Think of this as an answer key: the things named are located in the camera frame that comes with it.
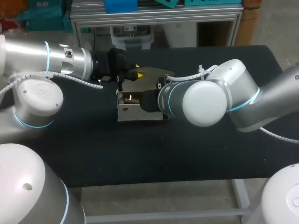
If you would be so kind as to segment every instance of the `screw hole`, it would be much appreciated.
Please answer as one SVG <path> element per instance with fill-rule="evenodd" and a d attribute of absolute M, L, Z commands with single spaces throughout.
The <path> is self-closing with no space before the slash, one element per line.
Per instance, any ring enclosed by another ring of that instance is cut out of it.
<path fill-rule="evenodd" d="M 32 189 L 33 189 L 32 185 L 31 185 L 30 183 L 25 183 L 25 184 L 23 184 L 23 188 L 24 188 L 25 190 L 32 190 Z"/>

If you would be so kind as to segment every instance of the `robotic arm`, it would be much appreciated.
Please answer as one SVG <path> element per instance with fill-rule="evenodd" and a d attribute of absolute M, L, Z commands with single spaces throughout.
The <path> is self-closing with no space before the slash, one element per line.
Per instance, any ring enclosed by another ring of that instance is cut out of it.
<path fill-rule="evenodd" d="M 299 110 L 297 65 L 262 87 L 257 86 L 244 64 L 237 59 L 213 68 L 206 80 L 190 80 L 193 77 L 199 76 L 168 77 L 178 82 L 171 82 L 159 92 L 157 101 L 163 113 L 197 126 L 211 126 L 227 113 L 239 131 L 251 132 Z"/>
<path fill-rule="evenodd" d="M 91 53 L 82 48 L 0 35 L 0 77 L 9 84 L 0 95 L 12 88 L 15 102 L 0 111 L 0 143 L 39 135 L 51 124 L 64 99 L 51 77 L 101 89 L 86 82 L 93 68 Z"/>
<path fill-rule="evenodd" d="M 0 143 L 38 135 L 52 122 L 63 103 L 63 94 L 49 78 L 63 77 L 101 89 L 86 81 L 109 76 L 122 91 L 125 79 L 138 78 L 137 72 L 130 73 L 132 68 L 126 66 L 124 53 L 118 49 L 89 52 L 0 35 L 0 77 L 10 83 L 0 95 L 12 88 L 15 100 L 14 106 L 0 111 Z M 262 87 L 237 59 L 193 76 L 166 79 L 170 82 L 158 90 L 156 98 L 159 111 L 197 126 L 211 126 L 227 113 L 238 130 L 250 132 L 299 110 L 297 65 Z"/>

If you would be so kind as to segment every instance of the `blue box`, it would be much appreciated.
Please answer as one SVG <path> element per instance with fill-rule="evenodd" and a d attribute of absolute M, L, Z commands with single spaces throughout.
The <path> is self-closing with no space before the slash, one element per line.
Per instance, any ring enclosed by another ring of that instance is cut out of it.
<path fill-rule="evenodd" d="M 165 6 L 168 6 L 169 8 L 174 8 L 178 3 L 178 0 L 156 0 L 156 1 L 160 2 Z"/>
<path fill-rule="evenodd" d="M 127 13 L 138 10 L 138 0 L 104 0 L 107 13 Z"/>
<path fill-rule="evenodd" d="M 185 0 L 185 6 L 241 3 L 242 0 Z"/>

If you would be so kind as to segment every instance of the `silver robot arm segment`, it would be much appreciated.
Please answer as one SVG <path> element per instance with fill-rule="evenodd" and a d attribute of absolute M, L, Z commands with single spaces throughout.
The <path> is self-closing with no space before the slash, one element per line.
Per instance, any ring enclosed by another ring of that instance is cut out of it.
<path fill-rule="evenodd" d="M 0 111 L 0 143 L 38 136 L 52 123 L 64 97 L 49 78 L 58 76 L 101 89 L 84 81 L 92 71 L 91 53 L 82 48 L 0 35 L 0 77 L 9 83 L 5 89 L 12 87 L 15 102 Z"/>
<path fill-rule="evenodd" d="M 14 73 L 52 71 L 88 80 L 93 69 L 91 53 L 46 41 L 0 35 L 0 77 Z"/>
<path fill-rule="evenodd" d="M 164 114 L 197 126 L 211 126 L 227 113 L 242 132 L 251 132 L 299 110 L 299 66 L 258 87 L 245 65 L 230 60 L 211 71 L 206 80 L 166 85 L 158 95 Z"/>

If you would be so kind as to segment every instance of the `floor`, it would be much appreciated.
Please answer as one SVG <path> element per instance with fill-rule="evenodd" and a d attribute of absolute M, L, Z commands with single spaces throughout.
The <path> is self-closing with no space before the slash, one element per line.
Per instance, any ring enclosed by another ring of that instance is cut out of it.
<path fill-rule="evenodd" d="M 264 0 L 252 44 L 269 46 L 280 66 L 286 69 L 299 61 L 298 21 L 298 0 Z M 51 37 L 44 33 L 35 38 L 73 43 L 72 36 L 61 37 L 58 33 Z M 110 46 L 110 40 L 105 41 L 99 46 L 100 49 Z M 250 198 L 255 195 L 263 182 L 264 179 L 245 180 Z M 232 185 L 230 181 L 225 180 L 85 187 L 71 191 L 81 200 L 88 216 L 236 208 Z M 240 219 L 222 217 L 134 223 L 240 224 Z"/>

